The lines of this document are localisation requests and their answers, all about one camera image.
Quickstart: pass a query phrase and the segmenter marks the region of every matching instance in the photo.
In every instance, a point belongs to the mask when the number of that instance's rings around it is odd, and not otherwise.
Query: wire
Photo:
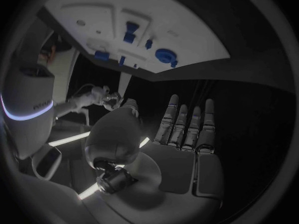
[[[84,88],[84,87],[86,87],[86,86],[92,86],[92,87],[95,87],[94,84],[90,84],[90,83],[85,84],[85,85],[81,86],[81,87],[75,92],[75,94],[73,94],[73,96],[75,96],[76,94],[78,94],[79,91],[82,90],[82,88]]]

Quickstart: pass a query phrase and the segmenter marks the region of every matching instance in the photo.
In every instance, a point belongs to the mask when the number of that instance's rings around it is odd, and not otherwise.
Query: blue led light strip
[[[46,113],[49,109],[51,109],[53,107],[53,101],[52,101],[49,106],[47,106],[46,108],[44,108],[43,110],[41,110],[39,112],[30,114],[30,115],[26,115],[26,116],[15,116],[15,115],[13,115],[13,114],[11,114],[11,113],[8,112],[8,110],[5,108],[5,105],[4,105],[4,102],[3,102],[3,98],[2,98],[2,94],[0,94],[0,96],[1,96],[1,102],[2,102],[2,106],[3,106],[5,114],[9,118],[11,118],[13,120],[28,120],[28,119],[32,119],[32,118],[35,118],[35,117],[38,117],[38,116],[42,115],[43,113]]]

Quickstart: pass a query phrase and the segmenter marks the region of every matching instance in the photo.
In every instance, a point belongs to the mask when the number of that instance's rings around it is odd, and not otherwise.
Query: blue plastic part
[[[100,59],[103,61],[108,61],[109,60],[109,52],[102,52],[102,51],[96,51],[95,52],[95,58]]]
[[[130,33],[126,32],[125,37],[124,37],[124,41],[125,42],[128,42],[128,43],[132,44],[133,41],[134,41],[134,39],[135,39],[135,35],[134,34],[130,34]]]
[[[152,45],[152,40],[147,40],[146,49],[147,50],[151,49],[151,45]]]
[[[174,62],[171,63],[171,67],[172,67],[172,68],[175,68],[176,65],[177,65],[177,61],[174,61]]]
[[[167,49],[159,49],[155,52],[156,58],[163,63],[172,63],[176,60],[176,54]]]
[[[130,21],[127,22],[127,33],[133,34],[138,28],[139,28],[138,24]]]
[[[121,59],[120,59],[120,62],[119,62],[119,66],[123,66],[124,62],[125,62],[125,57],[122,56]]]

